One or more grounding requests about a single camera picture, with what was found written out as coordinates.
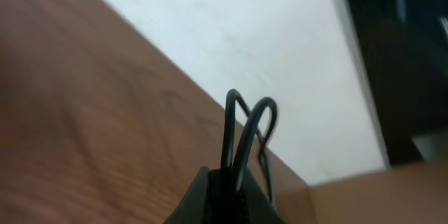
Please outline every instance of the white wall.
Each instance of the white wall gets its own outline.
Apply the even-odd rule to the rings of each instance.
[[[275,98],[269,147],[308,183],[384,168],[333,0],[107,1],[220,104]]]

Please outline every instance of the black cable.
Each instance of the black cable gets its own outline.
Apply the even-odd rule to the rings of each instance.
[[[248,116],[248,120],[244,126],[237,153],[235,154],[235,161],[232,167],[233,141],[235,137],[235,104],[236,102],[243,108],[243,111]],[[271,117],[269,127],[266,135],[262,136],[258,129],[258,122],[266,108],[271,110]],[[224,126],[224,141],[223,151],[221,155],[221,171],[223,172],[223,185],[232,185],[234,192],[241,189],[244,175],[246,173],[247,160],[251,151],[253,138],[257,135],[260,142],[260,149],[258,151],[258,161],[260,163],[263,175],[266,179],[268,197],[271,205],[275,207],[274,200],[274,184],[271,177],[271,167],[269,159],[267,158],[265,149],[267,142],[270,139],[272,131],[277,121],[277,104],[272,98],[266,97],[261,99],[252,111],[242,99],[241,95],[236,90],[231,90],[227,94],[225,104],[225,126]]]

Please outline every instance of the black wire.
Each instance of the black wire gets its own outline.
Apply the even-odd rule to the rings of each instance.
[[[236,102],[243,108],[243,111],[248,116],[248,120],[244,126],[237,153],[235,154],[235,161],[232,167],[233,141],[235,137],[235,104]],[[265,136],[262,136],[258,129],[258,122],[264,110],[269,108],[271,110],[271,118],[269,127]],[[223,185],[232,185],[231,188],[234,193],[241,189],[244,175],[246,173],[247,160],[251,151],[253,138],[257,135],[260,142],[260,149],[258,151],[258,161],[260,163],[263,175],[266,179],[268,197],[271,205],[275,207],[274,199],[274,184],[271,177],[271,167],[267,154],[265,152],[267,142],[270,139],[272,131],[277,121],[277,104],[272,98],[266,97],[261,99],[252,111],[242,99],[241,95],[236,90],[231,90],[227,94],[225,104],[225,126],[224,126],[224,141],[223,152],[221,155],[221,171],[223,172]]]

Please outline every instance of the black object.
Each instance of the black object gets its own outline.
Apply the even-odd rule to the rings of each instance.
[[[248,119],[232,165],[236,102],[243,108]],[[271,119],[263,136],[258,130],[258,122],[266,108],[271,111]],[[277,105],[272,98],[261,99],[250,111],[238,91],[229,91],[225,104],[220,169],[210,171],[208,167],[201,168],[177,208],[164,223],[284,223],[275,210],[274,185],[265,152],[276,121]],[[267,181],[269,200],[247,167],[255,135],[260,142],[258,161]]]

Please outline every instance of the wood floor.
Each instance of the wood floor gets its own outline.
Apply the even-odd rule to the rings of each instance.
[[[101,0],[0,6],[2,223],[161,223],[218,167],[223,109]],[[313,223],[270,156],[280,214]]]

